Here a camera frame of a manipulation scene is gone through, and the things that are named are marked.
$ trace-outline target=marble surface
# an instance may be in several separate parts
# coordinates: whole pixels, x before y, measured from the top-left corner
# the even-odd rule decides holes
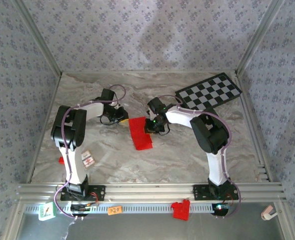
[[[216,72],[202,73],[78,73],[63,74],[46,132],[37,157],[32,182],[62,182],[66,172],[58,163],[60,152],[50,138],[54,118],[60,105],[74,106],[101,95],[103,88],[122,84],[127,94],[121,101],[130,118],[147,116],[147,102],[152,98],[174,94],[176,90],[212,77]],[[122,96],[121,88],[113,89]],[[171,97],[165,104],[176,103]],[[227,167],[231,178],[238,182],[258,179],[257,160],[243,117],[240,99],[225,103],[215,110],[232,130],[232,142],[227,149]],[[126,182],[206,182],[208,160],[199,147],[191,128],[171,124],[165,136],[152,135],[153,148],[137,151],[129,127],[105,126],[99,119],[86,123],[86,134],[81,148],[90,150],[95,165],[87,169],[92,183]]]

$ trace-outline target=black and white checkerboard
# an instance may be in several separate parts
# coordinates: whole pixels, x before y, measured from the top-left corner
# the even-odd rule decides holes
[[[175,92],[182,107],[207,110],[222,105],[240,96],[242,91],[223,72]]]

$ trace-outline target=patterned wallpaper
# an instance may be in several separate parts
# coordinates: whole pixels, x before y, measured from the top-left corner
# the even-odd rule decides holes
[[[24,183],[57,78],[10,0],[0,1],[0,236]]]
[[[295,219],[295,0],[285,0],[242,83]]]
[[[25,0],[64,71],[236,69],[271,0]]]

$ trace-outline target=red block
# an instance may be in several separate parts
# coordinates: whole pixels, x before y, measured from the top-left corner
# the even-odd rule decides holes
[[[151,149],[152,139],[144,132],[146,117],[130,118],[128,120],[129,130],[136,150]]]
[[[174,208],[173,218],[181,219],[184,221],[189,220],[190,214],[190,201],[183,200],[183,202],[172,203],[171,208]]]
[[[62,156],[59,157],[59,159],[58,159],[58,163],[64,165],[64,159],[63,159]]]

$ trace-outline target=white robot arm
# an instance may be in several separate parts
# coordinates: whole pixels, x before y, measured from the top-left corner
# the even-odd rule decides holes
[[[164,132],[165,124],[180,124],[192,128],[200,147],[206,152],[209,166],[209,183],[215,186],[224,184],[227,179],[224,175],[222,155],[224,157],[224,169],[227,169],[224,150],[221,149],[227,144],[229,134],[221,122],[207,115],[195,113],[177,105],[165,106],[157,97],[149,103],[148,113],[150,119],[146,120],[146,133]]]
[[[94,100],[111,102],[114,96],[114,91],[110,89],[103,89],[101,97],[97,97]],[[69,106],[64,105],[59,107],[52,127],[51,138],[55,142],[55,145],[59,148],[59,151],[64,159],[66,181],[69,181],[66,186],[67,191],[74,195],[85,197],[88,194],[87,189],[89,183],[88,176],[82,162],[82,149],[79,146],[81,146],[85,138],[86,121],[96,117],[105,116],[109,119],[111,124],[114,124],[128,119],[129,115],[119,104],[114,104],[112,106],[109,103],[101,102],[72,109],[64,121],[64,134],[68,146],[66,149],[62,138],[61,126],[63,116],[69,108]]]

